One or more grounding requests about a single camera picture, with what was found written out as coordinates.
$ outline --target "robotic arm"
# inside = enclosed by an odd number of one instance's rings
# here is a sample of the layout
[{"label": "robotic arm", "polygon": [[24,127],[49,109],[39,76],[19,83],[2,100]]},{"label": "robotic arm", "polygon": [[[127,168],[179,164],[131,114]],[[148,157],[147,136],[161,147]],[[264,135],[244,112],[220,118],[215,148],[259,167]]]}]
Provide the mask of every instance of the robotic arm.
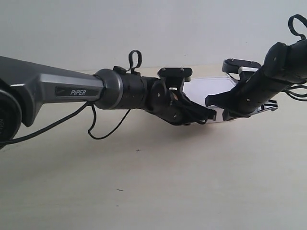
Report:
[{"label": "robotic arm", "polygon": [[[206,106],[191,101],[183,92],[184,83],[190,81],[191,68],[162,68],[158,71],[159,78],[145,77],[136,72],[142,63],[137,50],[129,54],[128,70],[114,66],[94,75],[0,57],[0,148],[37,136],[88,106],[94,116],[95,107],[142,109],[175,126],[214,121],[216,111],[208,108],[210,105],[224,109],[224,121],[250,117],[279,92],[307,82],[307,40],[291,27],[294,18],[306,27],[307,20],[300,15],[289,19],[291,32],[301,36],[301,40],[290,46],[276,43],[262,66],[256,62],[225,60],[223,71],[239,74],[241,79],[230,91],[207,96]],[[134,53],[138,56],[135,67]],[[26,127],[33,124],[43,104],[65,102],[85,103],[66,118],[32,135],[13,139],[21,123]]]}]

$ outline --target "white tabletop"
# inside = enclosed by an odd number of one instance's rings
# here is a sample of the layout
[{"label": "white tabletop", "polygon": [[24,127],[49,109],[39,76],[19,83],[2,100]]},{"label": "white tabletop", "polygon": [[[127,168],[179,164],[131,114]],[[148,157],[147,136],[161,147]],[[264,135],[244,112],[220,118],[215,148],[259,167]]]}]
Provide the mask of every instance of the white tabletop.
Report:
[{"label": "white tabletop", "polygon": [[[218,67],[194,76],[221,75]],[[157,69],[144,69],[155,76]],[[90,108],[0,152],[1,230],[305,230],[307,103],[232,122],[174,127],[132,111],[92,140]],[[81,104],[44,105],[42,128]],[[98,111],[94,133],[125,111]]]}]

